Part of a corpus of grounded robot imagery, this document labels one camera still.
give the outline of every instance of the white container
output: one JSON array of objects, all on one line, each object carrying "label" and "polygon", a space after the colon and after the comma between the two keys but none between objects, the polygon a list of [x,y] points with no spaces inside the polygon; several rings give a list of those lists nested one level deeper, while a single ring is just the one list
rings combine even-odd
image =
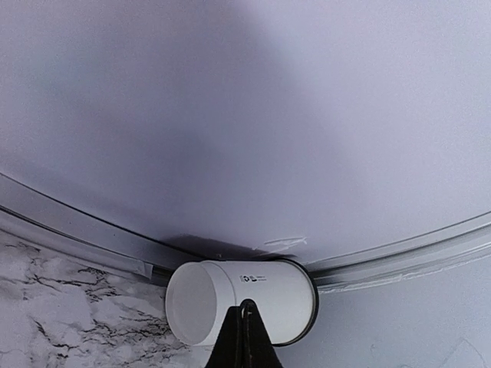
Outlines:
[{"label": "white container", "polygon": [[302,338],[317,317],[318,292],[305,269],[292,261],[186,263],[170,279],[166,316],[187,345],[213,345],[229,307],[257,304],[271,342]]}]

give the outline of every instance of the white wall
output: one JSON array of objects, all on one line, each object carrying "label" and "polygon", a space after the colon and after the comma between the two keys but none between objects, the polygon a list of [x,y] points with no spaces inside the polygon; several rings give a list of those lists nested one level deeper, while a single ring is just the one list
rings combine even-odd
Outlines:
[{"label": "white wall", "polygon": [[410,281],[321,296],[285,368],[482,368],[491,362],[491,258]]},{"label": "white wall", "polygon": [[476,2],[17,2],[0,172],[161,240],[329,258],[491,209]]}]

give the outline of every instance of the black pointed object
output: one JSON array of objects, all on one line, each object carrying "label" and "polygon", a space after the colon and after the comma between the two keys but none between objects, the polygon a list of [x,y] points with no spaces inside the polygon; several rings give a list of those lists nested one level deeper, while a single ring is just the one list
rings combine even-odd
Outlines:
[{"label": "black pointed object", "polygon": [[282,368],[254,301],[227,310],[205,368]]}]

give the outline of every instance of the marble floor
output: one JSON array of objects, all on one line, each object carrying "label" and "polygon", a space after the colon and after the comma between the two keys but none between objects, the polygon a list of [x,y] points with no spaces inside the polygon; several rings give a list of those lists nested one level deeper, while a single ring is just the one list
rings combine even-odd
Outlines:
[{"label": "marble floor", "polygon": [[0,232],[0,367],[201,367],[164,289],[78,264]]}]

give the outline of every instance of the marble pattern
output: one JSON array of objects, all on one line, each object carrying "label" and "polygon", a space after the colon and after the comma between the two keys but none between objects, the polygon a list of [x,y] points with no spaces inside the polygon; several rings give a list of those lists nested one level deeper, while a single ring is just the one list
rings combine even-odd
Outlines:
[{"label": "marble pattern", "polygon": [[200,367],[164,289],[86,267],[0,233],[0,367]]}]

